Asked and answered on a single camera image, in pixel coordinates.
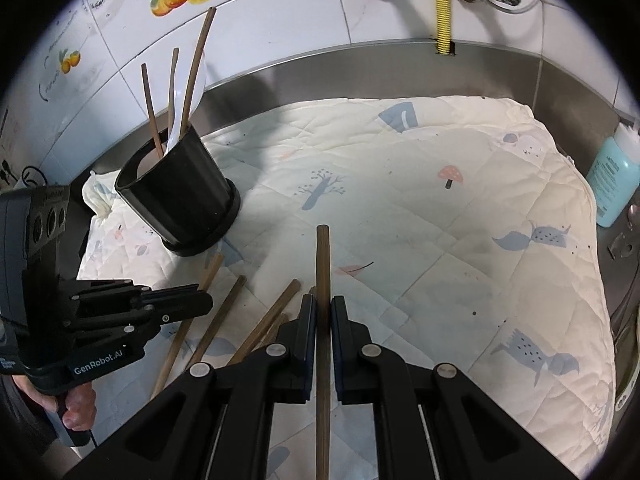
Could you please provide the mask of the person's left hand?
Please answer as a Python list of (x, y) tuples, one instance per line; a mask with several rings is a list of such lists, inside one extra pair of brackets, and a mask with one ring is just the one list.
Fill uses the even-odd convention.
[[(12, 380), (14, 385), (35, 404), (50, 413), (56, 414), (58, 412), (60, 402), (56, 400), (56, 397), (46, 396), (39, 392), (27, 376), (14, 375)], [(67, 429), (73, 431), (92, 429), (96, 420), (96, 390), (93, 389), (91, 382), (70, 389), (62, 404), (65, 408), (62, 421)]]

